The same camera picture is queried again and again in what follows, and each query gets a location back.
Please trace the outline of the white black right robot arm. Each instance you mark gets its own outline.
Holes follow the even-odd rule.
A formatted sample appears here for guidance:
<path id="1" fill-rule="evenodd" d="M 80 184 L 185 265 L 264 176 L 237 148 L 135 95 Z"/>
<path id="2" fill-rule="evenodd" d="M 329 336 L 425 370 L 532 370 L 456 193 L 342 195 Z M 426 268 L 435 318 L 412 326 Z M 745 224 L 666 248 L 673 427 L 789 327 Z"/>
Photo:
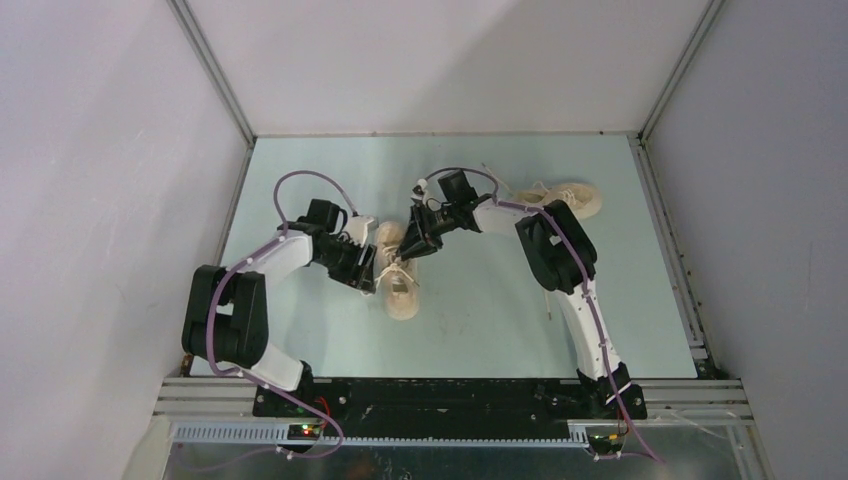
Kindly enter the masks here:
<path id="1" fill-rule="evenodd" d="M 613 346 L 597 298 L 597 251 L 567 203 L 531 206 L 502 200 L 496 192 L 478 193 L 465 168 L 434 172 L 444 199 L 428 191 L 427 179 L 412 190 L 410 219 L 398 257 L 412 260 L 438 252 L 444 234 L 454 230 L 515 236 L 537 283 L 553 294 L 577 353 L 585 411 L 606 418 L 632 385 Z"/>

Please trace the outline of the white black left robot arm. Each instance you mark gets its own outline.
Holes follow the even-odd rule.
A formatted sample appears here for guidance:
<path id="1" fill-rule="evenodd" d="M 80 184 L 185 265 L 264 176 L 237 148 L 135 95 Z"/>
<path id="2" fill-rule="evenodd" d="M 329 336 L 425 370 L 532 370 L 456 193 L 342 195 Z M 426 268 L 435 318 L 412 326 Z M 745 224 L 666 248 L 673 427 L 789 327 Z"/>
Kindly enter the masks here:
<path id="1" fill-rule="evenodd" d="M 375 225 L 373 216 L 314 199 L 305 215 L 280 226 L 271 240 L 233 267 L 198 267 L 181 334 L 184 352 L 213 366 L 225 363 L 266 389 L 277 387 L 283 409 L 292 416 L 308 414 L 316 390 L 301 380 L 306 363 L 270 340 L 269 291 L 297 270 L 319 265 L 331 280 L 374 293 L 377 249 L 368 235 Z"/>

